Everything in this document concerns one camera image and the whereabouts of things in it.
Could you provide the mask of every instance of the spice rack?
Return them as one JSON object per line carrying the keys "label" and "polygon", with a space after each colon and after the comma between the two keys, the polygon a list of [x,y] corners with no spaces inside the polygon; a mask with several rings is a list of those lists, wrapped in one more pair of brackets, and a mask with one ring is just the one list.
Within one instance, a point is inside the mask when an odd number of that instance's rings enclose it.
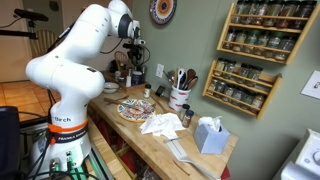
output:
{"label": "spice rack", "polygon": [[[224,51],[228,53],[233,53],[233,54],[238,54],[242,56],[248,56],[252,58],[256,58],[259,60],[264,60],[264,61],[270,61],[274,63],[279,63],[279,64],[290,64],[295,57],[295,54],[299,50],[303,40],[305,39],[309,29],[311,28],[311,25],[314,23],[319,11],[320,11],[320,5],[317,4],[316,7],[314,8],[311,16],[309,18],[298,18],[298,17],[284,17],[284,16],[258,16],[258,15],[244,15],[244,14],[233,14],[235,8],[235,4],[232,3],[228,12],[227,19],[225,21],[222,34],[220,36],[219,42],[218,42],[218,47],[217,50],[219,51]],[[260,18],[272,18],[272,19],[286,19],[286,20],[299,20],[299,21],[307,21],[305,27],[303,30],[298,30],[298,29],[289,29],[289,28],[276,28],[276,27],[264,27],[264,26],[258,26],[258,25],[245,25],[245,24],[236,24],[236,23],[231,23],[231,17],[232,16],[239,16],[239,17],[260,17]],[[230,42],[230,41],[225,41],[228,30],[230,28],[238,28],[238,29],[259,29],[259,30],[266,30],[266,31],[280,31],[288,34],[297,34],[298,39],[291,51],[285,51],[285,50],[280,50],[280,49],[274,49],[274,48],[267,48],[267,47],[262,47],[262,46],[255,46],[255,45],[250,45],[250,44],[244,44],[244,43],[236,43],[236,42]],[[248,54],[244,52],[235,52],[229,49],[224,49],[223,45],[225,43],[233,44],[233,45],[245,45],[249,47],[258,47],[263,50],[273,50],[275,52],[283,52],[283,53],[288,53],[288,58],[285,61],[278,61],[275,60],[274,58],[266,58],[264,56],[259,56],[255,54]]]}
{"label": "spice rack", "polygon": [[[267,74],[260,74],[259,79],[256,81],[256,80],[248,79],[248,78],[245,78],[245,77],[237,75],[237,73],[239,72],[239,67],[236,67],[232,73],[227,73],[227,72],[215,69],[216,64],[217,64],[216,60],[214,60],[212,62],[212,64],[211,64],[211,68],[210,68],[210,71],[209,71],[209,74],[208,74],[208,78],[207,78],[205,87],[204,87],[203,92],[202,92],[202,96],[210,97],[210,98],[212,98],[214,100],[217,100],[217,101],[219,101],[219,102],[221,102],[223,104],[226,104],[226,105],[231,106],[231,107],[233,107],[235,109],[238,109],[238,110],[240,110],[240,111],[242,111],[244,113],[247,113],[247,114],[249,114],[251,116],[255,116],[256,119],[260,120],[261,117],[263,116],[265,110],[267,109],[267,107],[268,107],[268,105],[269,105],[269,103],[270,103],[270,101],[271,101],[271,99],[272,99],[272,97],[273,97],[273,95],[275,93],[275,90],[278,88],[280,82],[282,81],[282,75],[278,74],[277,76],[273,77],[273,76],[269,76]],[[241,79],[246,80],[246,81],[254,82],[254,83],[256,83],[256,86],[255,87],[249,87],[249,86],[247,86],[245,84],[239,84],[239,83],[237,83],[236,81],[234,81],[232,79],[225,79],[225,78],[223,78],[221,76],[216,76],[216,75],[214,75],[214,72],[216,72],[216,71],[221,72],[221,73],[225,73],[225,74],[229,74],[233,78],[241,78]],[[243,87],[245,89],[261,93],[261,94],[266,96],[265,102],[263,103],[261,108],[256,108],[256,107],[254,107],[254,106],[252,106],[250,104],[244,103],[243,101],[239,101],[239,100],[237,100],[235,98],[232,98],[230,96],[226,96],[225,94],[217,92],[217,91],[215,91],[214,89],[212,89],[210,87],[212,79],[221,80],[221,81],[224,81],[224,82],[229,83],[229,84],[234,84],[236,86],[240,86],[240,87]],[[251,112],[249,110],[242,109],[239,106],[235,106],[235,105],[231,104],[230,102],[225,102],[225,101],[221,100],[220,98],[217,98],[217,97],[213,96],[213,94],[219,94],[221,97],[227,97],[228,99],[231,99],[232,101],[236,101],[239,104],[245,104],[249,108],[255,109],[256,113],[253,113],[253,112]]]}

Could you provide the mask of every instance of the franka robot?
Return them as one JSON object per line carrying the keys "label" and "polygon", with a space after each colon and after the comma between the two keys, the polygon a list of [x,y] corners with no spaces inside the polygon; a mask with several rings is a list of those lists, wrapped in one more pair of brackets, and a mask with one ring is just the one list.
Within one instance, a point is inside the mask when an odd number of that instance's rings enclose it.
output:
{"label": "franka robot", "polygon": [[82,63],[100,52],[108,35],[142,41],[139,26],[121,0],[112,0],[108,8],[92,4],[82,12],[59,46],[28,63],[26,73],[31,81],[61,95],[61,101],[50,110],[48,128],[53,137],[43,136],[32,146],[30,165],[42,154],[45,156],[41,167],[37,163],[30,175],[38,168],[39,172],[48,172],[81,166],[91,150],[87,105],[104,88],[103,75]]}

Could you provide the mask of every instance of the patterned plate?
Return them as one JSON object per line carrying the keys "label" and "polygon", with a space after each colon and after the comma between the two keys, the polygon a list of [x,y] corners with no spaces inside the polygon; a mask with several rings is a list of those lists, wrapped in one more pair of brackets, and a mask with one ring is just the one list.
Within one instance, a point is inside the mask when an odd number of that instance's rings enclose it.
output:
{"label": "patterned plate", "polygon": [[177,0],[151,0],[150,15],[157,24],[167,23],[177,7]]}
{"label": "patterned plate", "polygon": [[141,110],[138,110],[138,109],[129,108],[127,106],[119,104],[117,106],[117,113],[121,118],[127,121],[144,122],[147,119],[154,118],[154,116],[156,115],[155,111],[151,113],[143,112],[143,109],[146,110],[147,106],[151,105],[151,103],[147,101],[139,100],[139,99],[128,99],[123,101],[123,103],[141,107]]}

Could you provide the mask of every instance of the blue tissue box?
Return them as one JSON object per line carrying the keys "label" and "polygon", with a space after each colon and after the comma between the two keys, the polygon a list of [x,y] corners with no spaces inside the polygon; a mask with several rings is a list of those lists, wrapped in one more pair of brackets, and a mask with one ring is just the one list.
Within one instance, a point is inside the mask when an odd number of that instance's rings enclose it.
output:
{"label": "blue tissue box", "polygon": [[220,132],[215,132],[208,124],[201,124],[194,133],[194,140],[201,154],[221,154],[229,136],[222,124]]}

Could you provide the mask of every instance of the wooden shelf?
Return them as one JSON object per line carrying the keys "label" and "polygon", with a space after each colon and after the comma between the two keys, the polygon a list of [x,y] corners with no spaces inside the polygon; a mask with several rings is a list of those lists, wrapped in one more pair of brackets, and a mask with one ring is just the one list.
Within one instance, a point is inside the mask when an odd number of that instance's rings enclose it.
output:
{"label": "wooden shelf", "polygon": [[[248,79],[248,78],[245,78],[245,77],[237,75],[238,72],[239,72],[239,69],[240,69],[239,67],[236,67],[232,73],[228,73],[228,72],[224,72],[224,71],[220,71],[220,70],[215,69],[216,64],[217,64],[216,60],[214,60],[212,62],[212,64],[211,64],[211,68],[210,68],[210,71],[209,71],[209,74],[208,74],[208,77],[207,77],[207,81],[206,81],[205,87],[204,87],[203,92],[202,92],[202,96],[210,97],[210,98],[212,98],[212,99],[214,99],[214,100],[216,100],[216,101],[218,101],[220,103],[223,103],[223,104],[226,104],[228,106],[231,106],[231,107],[233,107],[233,108],[235,108],[237,110],[240,110],[240,111],[242,111],[242,112],[244,112],[246,114],[254,116],[254,117],[256,117],[256,119],[260,120],[261,117],[263,116],[266,108],[268,107],[268,105],[269,105],[269,103],[270,103],[270,101],[271,101],[271,99],[272,99],[272,97],[273,97],[273,95],[275,93],[275,90],[278,88],[278,86],[279,86],[279,84],[280,84],[280,82],[282,80],[282,75],[278,74],[277,76],[270,76],[270,75],[267,75],[267,74],[260,74],[258,80],[252,80],[252,79]],[[231,75],[232,78],[231,79],[225,79],[225,78],[223,78],[221,76],[216,76],[214,74],[214,72],[225,73],[225,74]],[[245,84],[239,84],[236,81],[232,80],[233,78],[241,78],[241,79],[246,80],[246,81],[254,82],[254,83],[256,83],[256,86],[255,87],[249,87],[249,86],[247,86]],[[236,86],[240,86],[240,87],[243,87],[245,89],[264,94],[265,97],[266,97],[265,101],[264,101],[262,107],[259,109],[259,108],[256,108],[256,107],[252,106],[251,104],[246,104],[246,103],[244,103],[242,101],[239,101],[237,99],[234,99],[234,98],[232,98],[230,96],[226,96],[225,94],[217,92],[217,91],[215,91],[214,89],[212,89],[210,87],[212,79],[217,79],[217,80],[220,80],[220,81],[224,81],[224,82],[229,83],[229,84],[234,84]],[[241,107],[233,105],[230,102],[223,101],[222,99],[213,96],[214,94],[218,94],[221,97],[227,97],[228,99],[231,99],[232,101],[236,101],[237,103],[244,104],[244,105],[248,106],[249,108],[254,109],[256,111],[256,113],[251,112],[249,110],[242,109]]]}
{"label": "wooden shelf", "polygon": [[[316,7],[314,8],[311,16],[309,18],[299,18],[299,17],[283,17],[283,16],[257,16],[257,15],[245,15],[245,14],[233,14],[235,8],[235,4],[232,3],[220,36],[220,40],[218,42],[217,50],[219,51],[224,51],[232,54],[238,54],[241,56],[247,56],[247,57],[252,57],[258,60],[263,60],[263,61],[269,61],[269,62],[274,62],[278,64],[290,64],[295,57],[297,51],[299,50],[303,40],[305,39],[309,29],[311,28],[312,24],[314,23],[319,11],[320,11],[320,5],[317,4]],[[239,17],[260,17],[260,18],[272,18],[272,19],[287,19],[287,20],[300,20],[300,21],[307,21],[305,27],[303,30],[299,29],[290,29],[290,28],[277,28],[277,27],[264,27],[264,26],[258,26],[258,25],[246,25],[246,24],[236,24],[236,23],[231,23],[231,17],[232,16],[239,16]],[[259,29],[259,30],[265,30],[265,31],[281,31],[287,34],[298,34],[299,37],[292,49],[292,51],[285,52],[288,53],[288,57],[285,61],[278,61],[275,60],[274,58],[265,58],[263,56],[258,56],[254,54],[248,54],[244,52],[235,52],[229,49],[224,49],[223,44],[226,43],[225,39],[228,33],[228,30],[230,28],[237,28],[237,29]],[[278,49],[272,49],[272,48],[266,48],[266,47],[261,47],[261,46],[254,46],[254,45],[248,45],[248,44],[241,44],[241,43],[235,43],[235,42],[228,42],[230,44],[240,44],[240,45],[246,45],[250,47],[259,47],[261,49],[269,49],[277,52],[281,52]]]}

